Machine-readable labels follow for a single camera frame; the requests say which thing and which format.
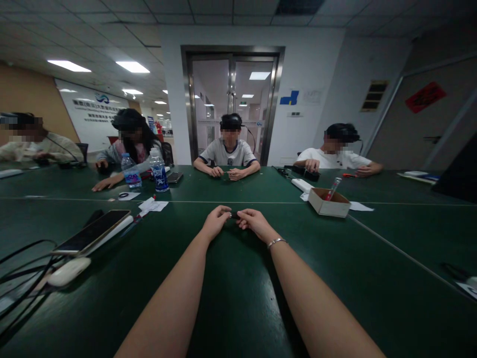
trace red sign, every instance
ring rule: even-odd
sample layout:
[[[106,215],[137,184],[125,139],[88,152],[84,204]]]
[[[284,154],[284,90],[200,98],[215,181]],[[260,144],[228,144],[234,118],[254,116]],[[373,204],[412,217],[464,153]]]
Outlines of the red sign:
[[[413,113],[419,113],[445,96],[447,93],[436,82],[431,82],[418,93],[406,99],[406,105]]]

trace green table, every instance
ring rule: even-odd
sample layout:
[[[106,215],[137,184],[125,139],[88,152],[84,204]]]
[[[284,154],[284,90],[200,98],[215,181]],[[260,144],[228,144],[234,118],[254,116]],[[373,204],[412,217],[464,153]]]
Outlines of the green table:
[[[169,205],[93,253],[87,271],[67,289],[46,296],[0,348],[0,356],[113,356],[218,203],[262,211],[387,356],[470,357],[475,352],[477,305],[449,284],[452,280],[438,264],[454,263],[475,273],[472,218],[477,206],[383,173],[340,185],[343,195],[369,202],[375,212],[335,219],[318,216],[272,168],[235,183],[190,167],[173,170],[184,172],[184,179],[169,193],[158,194]],[[324,171],[318,186],[327,187],[340,173]],[[89,169],[56,167],[0,180],[0,256],[41,238],[60,242],[97,209],[139,212],[137,201],[107,201],[127,191],[124,186],[93,193],[96,181]],[[138,200],[154,191],[152,183],[144,186]],[[431,228],[434,217],[438,223]],[[45,245],[32,255],[48,250]],[[267,250],[233,223],[207,253],[189,356],[306,356]]]

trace black chair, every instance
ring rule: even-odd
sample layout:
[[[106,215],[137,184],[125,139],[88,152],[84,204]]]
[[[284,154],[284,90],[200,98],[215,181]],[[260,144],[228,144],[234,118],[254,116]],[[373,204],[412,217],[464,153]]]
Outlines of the black chair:
[[[167,142],[161,142],[162,158],[167,167],[174,165],[174,157],[172,156],[172,146]]]
[[[87,143],[76,143],[78,146],[79,150],[83,153],[83,160],[85,163],[88,162],[88,146],[89,144]]]

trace plastic bottle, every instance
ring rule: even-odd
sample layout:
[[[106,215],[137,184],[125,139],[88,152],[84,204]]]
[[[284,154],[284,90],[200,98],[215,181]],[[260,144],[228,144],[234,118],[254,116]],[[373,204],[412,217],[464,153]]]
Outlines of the plastic bottle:
[[[169,183],[167,182],[167,175],[165,174],[164,160],[159,155],[159,149],[151,148],[149,152],[150,165],[153,170],[154,181],[156,182],[156,191],[165,192],[169,190]]]
[[[143,185],[141,176],[136,166],[136,163],[129,157],[129,153],[123,153],[121,160],[121,170],[124,174],[124,179],[130,188],[138,188]]]

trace cardboard box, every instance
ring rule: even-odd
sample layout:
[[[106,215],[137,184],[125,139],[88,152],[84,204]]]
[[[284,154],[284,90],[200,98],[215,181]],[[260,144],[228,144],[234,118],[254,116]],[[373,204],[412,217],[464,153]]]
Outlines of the cardboard box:
[[[330,201],[325,201],[329,189],[312,188],[308,196],[308,202],[319,215],[346,217],[351,203],[343,195],[335,192]]]

